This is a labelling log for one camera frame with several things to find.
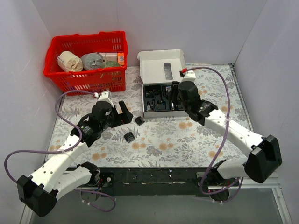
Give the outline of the black comb guard large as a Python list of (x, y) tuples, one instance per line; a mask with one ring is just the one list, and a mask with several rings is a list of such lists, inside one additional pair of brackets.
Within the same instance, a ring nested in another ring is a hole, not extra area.
[(135, 136), (132, 132), (126, 133), (123, 137), (127, 143), (131, 143), (131, 142), (135, 141)]

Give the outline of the white hair clipper box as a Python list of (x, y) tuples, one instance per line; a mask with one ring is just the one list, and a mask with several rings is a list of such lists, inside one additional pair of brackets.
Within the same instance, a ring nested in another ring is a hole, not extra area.
[(186, 67), (181, 49), (141, 51), (137, 55), (142, 80), (142, 109), (145, 118), (183, 117), (186, 112), (169, 92), (180, 71)]

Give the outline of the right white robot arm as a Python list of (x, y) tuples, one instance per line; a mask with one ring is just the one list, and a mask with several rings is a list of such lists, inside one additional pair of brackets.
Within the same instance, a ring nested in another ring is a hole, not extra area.
[(194, 82), (172, 82), (170, 96), (177, 97), (193, 121), (222, 135), (246, 156), (245, 159), (216, 163), (204, 178), (205, 183), (220, 186), (230, 178), (239, 177), (263, 183), (282, 164), (277, 138), (273, 135), (264, 137), (228, 120), (216, 105), (200, 98)]

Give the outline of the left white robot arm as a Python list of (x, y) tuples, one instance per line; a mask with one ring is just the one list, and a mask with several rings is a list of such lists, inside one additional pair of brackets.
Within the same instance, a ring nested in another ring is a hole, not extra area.
[(49, 214), (57, 201), (74, 190), (87, 184), (96, 186), (100, 181), (99, 168), (85, 162), (68, 173), (67, 168), (76, 158), (97, 141), (108, 128), (129, 124), (133, 115), (123, 101), (119, 102), (121, 113), (108, 100), (99, 100), (91, 113), (83, 116), (64, 144), (53, 153), (39, 169), (30, 176), (22, 175), (16, 184), (19, 199), (39, 217)]

